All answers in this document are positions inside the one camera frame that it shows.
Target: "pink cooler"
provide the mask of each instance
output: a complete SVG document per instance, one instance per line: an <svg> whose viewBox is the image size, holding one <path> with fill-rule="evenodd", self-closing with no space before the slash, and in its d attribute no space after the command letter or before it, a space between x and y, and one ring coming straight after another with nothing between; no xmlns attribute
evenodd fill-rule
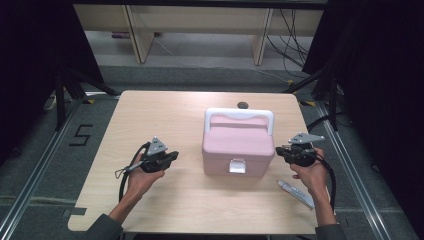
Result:
<svg viewBox="0 0 424 240"><path fill-rule="evenodd" d="M274 114L268 110L209 108L203 168L209 175L262 177L275 155Z"/></svg>

